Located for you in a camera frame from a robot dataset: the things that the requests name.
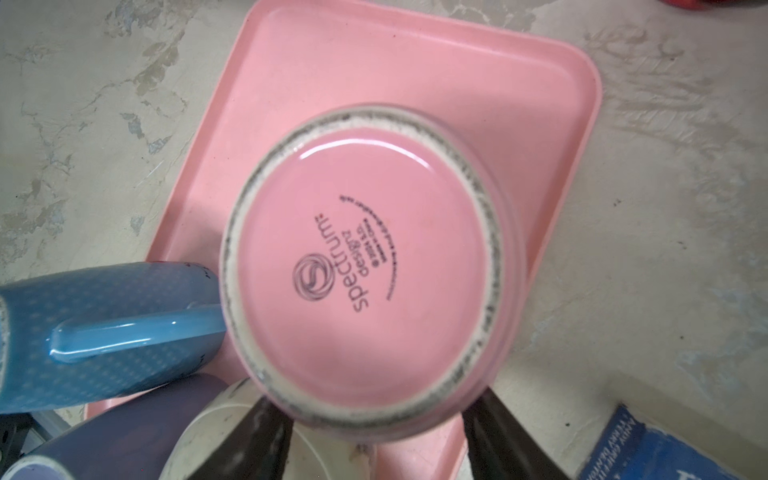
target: red object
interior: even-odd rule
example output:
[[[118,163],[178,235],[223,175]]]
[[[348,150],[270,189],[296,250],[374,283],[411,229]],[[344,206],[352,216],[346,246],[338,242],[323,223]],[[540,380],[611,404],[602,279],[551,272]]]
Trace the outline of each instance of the red object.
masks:
[[[701,0],[661,0],[675,7],[687,8],[688,10],[704,10],[707,5]]]
[[[706,10],[709,7],[714,7],[716,4],[731,3],[734,0],[661,0],[669,5],[686,8],[688,10]]]

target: unglazed rim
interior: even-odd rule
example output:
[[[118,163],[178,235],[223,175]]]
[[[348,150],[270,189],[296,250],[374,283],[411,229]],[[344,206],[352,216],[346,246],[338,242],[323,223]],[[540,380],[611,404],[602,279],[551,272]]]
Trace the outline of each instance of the unglazed rim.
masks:
[[[297,419],[310,425],[336,431],[370,431],[396,428],[424,415],[454,393],[470,375],[485,352],[494,326],[503,291],[502,229],[491,197],[465,155],[433,130],[431,121],[410,111],[388,106],[362,106],[333,111],[316,118],[288,134],[262,160],[240,192],[230,215],[221,249],[221,301],[227,328],[237,345],[237,354],[258,380],[267,396]],[[337,406],[321,401],[278,370],[257,345],[247,322],[240,295],[237,254],[245,218],[260,188],[269,175],[288,157],[317,138],[352,128],[373,128],[400,134],[421,145],[457,173],[465,191],[472,199],[485,240],[485,255],[489,265],[486,273],[483,307],[469,340],[448,372],[438,381],[411,398],[379,407]]]

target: pink bowl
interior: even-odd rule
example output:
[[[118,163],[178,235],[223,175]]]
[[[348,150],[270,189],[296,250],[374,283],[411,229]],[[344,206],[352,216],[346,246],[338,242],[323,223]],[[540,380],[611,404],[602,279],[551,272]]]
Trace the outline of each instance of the pink bowl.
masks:
[[[333,111],[243,187],[221,253],[237,352],[294,418],[393,440],[468,406],[511,343],[525,245],[508,199],[437,121]]]

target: mug rim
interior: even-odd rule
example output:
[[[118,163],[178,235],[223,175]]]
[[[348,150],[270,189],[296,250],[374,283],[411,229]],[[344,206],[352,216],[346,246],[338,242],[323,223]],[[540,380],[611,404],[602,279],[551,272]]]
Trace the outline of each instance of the mug rim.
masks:
[[[41,465],[50,468],[61,476],[61,480],[77,480],[74,475],[69,472],[67,467],[62,465],[58,460],[46,455],[35,454],[24,455],[21,457],[18,461],[16,461],[16,463],[11,465],[11,468],[5,471],[5,474],[3,474],[0,480],[13,480],[16,474],[18,474],[22,469],[33,465]]]
[[[455,174],[470,197],[484,240],[483,256],[486,272],[482,306],[476,313],[475,328],[452,366],[410,398],[384,407],[335,406],[313,397],[282,376],[257,345],[243,308],[239,284],[240,235],[246,217],[260,188],[271,173],[300,148],[318,138],[352,128],[368,127],[399,134],[428,148]],[[258,163],[243,186],[227,222],[221,248],[221,299],[224,318],[233,337],[237,355],[252,378],[261,384],[265,394],[296,418],[325,428],[372,431],[390,429],[394,425],[412,422],[441,402],[449,399],[474,372],[500,317],[502,291],[505,291],[505,242],[497,207],[480,176],[463,151],[450,141],[433,121],[413,111],[388,105],[360,105],[320,115],[285,136]]]

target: glazed ceramic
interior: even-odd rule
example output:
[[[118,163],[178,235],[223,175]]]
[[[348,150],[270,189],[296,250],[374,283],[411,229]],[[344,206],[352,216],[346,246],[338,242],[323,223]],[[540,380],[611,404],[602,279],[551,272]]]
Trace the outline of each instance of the glazed ceramic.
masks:
[[[226,386],[196,374],[152,390],[44,443],[2,480],[157,480],[181,433]]]
[[[244,365],[281,409],[350,439],[421,432],[492,380],[524,244],[472,149],[412,111],[325,114],[262,159],[223,242]]]
[[[219,394],[187,427],[160,480],[186,480],[261,397],[250,379]],[[283,480],[369,480],[374,447],[333,439],[294,424]]]
[[[226,327],[192,263],[127,263],[0,286],[0,413],[80,405],[195,372]]]

